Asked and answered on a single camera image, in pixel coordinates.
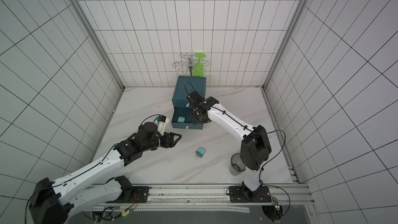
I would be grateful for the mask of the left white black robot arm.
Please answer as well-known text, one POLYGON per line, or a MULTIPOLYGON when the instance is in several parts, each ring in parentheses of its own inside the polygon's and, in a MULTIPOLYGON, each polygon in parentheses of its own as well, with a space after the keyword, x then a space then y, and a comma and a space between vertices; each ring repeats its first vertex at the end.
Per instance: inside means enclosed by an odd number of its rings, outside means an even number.
POLYGON ((173 148, 181 135, 164 129, 164 122, 146 122, 106 155, 81 169, 55 180, 42 179, 28 200, 25 214, 30 215, 35 224, 63 224, 75 214, 102 203, 136 201, 135 187, 126 176, 112 177, 99 186, 93 183, 141 158, 145 151, 173 148))

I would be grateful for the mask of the dark transparent cup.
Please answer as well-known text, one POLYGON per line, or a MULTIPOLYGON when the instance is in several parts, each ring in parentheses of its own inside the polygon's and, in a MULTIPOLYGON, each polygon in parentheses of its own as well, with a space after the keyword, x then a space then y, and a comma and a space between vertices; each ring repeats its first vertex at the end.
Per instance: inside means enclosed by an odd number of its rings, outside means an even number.
POLYGON ((246 166, 240 158, 240 153, 235 153, 230 159, 229 171, 232 176, 241 175, 246 171, 246 166))

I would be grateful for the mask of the teal plug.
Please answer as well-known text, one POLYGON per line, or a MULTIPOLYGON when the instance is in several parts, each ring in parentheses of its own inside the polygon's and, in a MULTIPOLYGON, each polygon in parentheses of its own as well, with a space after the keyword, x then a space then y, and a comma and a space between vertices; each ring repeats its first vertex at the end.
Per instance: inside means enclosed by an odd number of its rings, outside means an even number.
POLYGON ((184 123, 186 117, 185 116, 178 116, 177 122, 184 123))
POLYGON ((203 158, 203 156, 205 155, 205 153, 206 153, 206 149, 203 148, 203 147, 199 147, 199 148, 197 149, 197 151, 195 152, 195 154, 196 154, 196 156, 197 156, 198 158, 203 158))

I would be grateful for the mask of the teal yellow drawer cabinet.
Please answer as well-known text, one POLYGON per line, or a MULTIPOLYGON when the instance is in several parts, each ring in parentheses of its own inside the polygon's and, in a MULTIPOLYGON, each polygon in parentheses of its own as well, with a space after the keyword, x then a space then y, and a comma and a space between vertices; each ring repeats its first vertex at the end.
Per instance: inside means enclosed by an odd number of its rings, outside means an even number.
POLYGON ((206 78, 178 76, 172 97, 174 107, 172 127, 174 129, 203 130, 203 124, 194 125, 191 121, 190 115, 193 113, 193 107, 187 100, 187 96, 193 91, 197 91, 202 97, 205 97, 206 78), (178 116, 185 116, 185 122, 177 122, 178 116))

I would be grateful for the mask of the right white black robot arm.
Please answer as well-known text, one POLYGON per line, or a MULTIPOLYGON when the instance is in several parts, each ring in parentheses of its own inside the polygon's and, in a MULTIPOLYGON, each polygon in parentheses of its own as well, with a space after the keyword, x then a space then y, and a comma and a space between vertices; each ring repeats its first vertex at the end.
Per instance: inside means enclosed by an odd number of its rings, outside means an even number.
POLYGON ((240 141, 239 155, 246 167, 241 194, 248 202, 258 199, 262 190, 261 167, 272 152, 266 129, 261 125, 255 127, 240 120, 212 96, 205 99, 193 91, 188 94, 187 100, 193 107, 193 124, 213 121, 240 141))

